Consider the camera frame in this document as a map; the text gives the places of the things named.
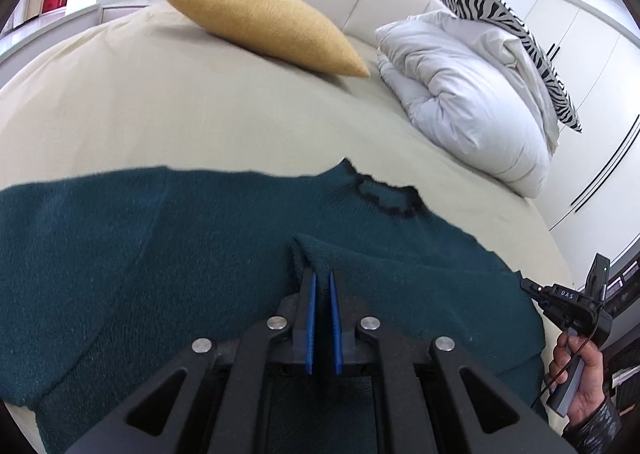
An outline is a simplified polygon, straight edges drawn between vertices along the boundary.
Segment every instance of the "black jacket sleeve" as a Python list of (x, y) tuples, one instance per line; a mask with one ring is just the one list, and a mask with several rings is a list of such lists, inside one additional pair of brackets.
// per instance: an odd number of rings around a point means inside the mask
[(604, 454), (620, 427), (618, 410), (607, 397), (589, 420), (577, 427), (567, 425), (562, 437), (578, 454)]

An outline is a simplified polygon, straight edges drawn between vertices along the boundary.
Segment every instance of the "silver bolt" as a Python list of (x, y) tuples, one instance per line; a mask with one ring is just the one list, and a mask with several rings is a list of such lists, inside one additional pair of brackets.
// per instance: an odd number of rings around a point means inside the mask
[(267, 328), (269, 329), (284, 329), (287, 326), (287, 319), (275, 315), (267, 321)]
[(206, 353), (211, 349), (212, 345), (209, 339), (195, 339), (191, 343), (191, 349), (196, 353)]
[(454, 347), (456, 347), (456, 343), (453, 342), (453, 339), (449, 337), (436, 338), (436, 348), (440, 351), (451, 351)]
[(365, 317), (364, 319), (360, 320), (360, 325), (364, 329), (373, 331), (380, 327), (380, 320), (376, 319), (375, 317)]

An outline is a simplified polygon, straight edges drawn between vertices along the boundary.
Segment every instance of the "triangular cutout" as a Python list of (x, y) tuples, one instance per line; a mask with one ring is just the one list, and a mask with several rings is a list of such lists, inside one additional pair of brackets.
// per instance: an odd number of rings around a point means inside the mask
[(160, 436), (186, 376), (185, 370), (176, 371), (169, 376), (158, 389), (129, 413), (127, 424), (151, 436)]
[(474, 406), (480, 427), (486, 434), (513, 425), (519, 420), (518, 414), (500, 396), (485, 386), (473, 371), (462, 369), (460, 377)]

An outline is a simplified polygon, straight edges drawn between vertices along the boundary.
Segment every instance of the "red box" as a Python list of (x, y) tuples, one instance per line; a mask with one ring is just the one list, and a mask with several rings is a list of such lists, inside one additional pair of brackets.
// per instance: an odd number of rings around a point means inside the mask
[(66, 0), (44, 0), (42, 2), (42, 13), (50, 12), (66, 6)]

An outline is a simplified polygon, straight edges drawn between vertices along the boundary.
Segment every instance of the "mattress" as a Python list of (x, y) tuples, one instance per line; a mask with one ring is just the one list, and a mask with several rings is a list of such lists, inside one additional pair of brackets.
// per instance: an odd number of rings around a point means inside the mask
[[(536, 208), (431, 144), (382, 82), (316, 75), (217, 39), (158, 4), (47, 50), (0, 91), (0, 189), (129, 167), (318, 174), (348, 157), (537, 283), (572, 286)], [(545, 364), (558, 330), (545, 320)], [(33, 413), (8, 406), (43, 452)], [(559, 430), (563, 422), (551, 417)]]

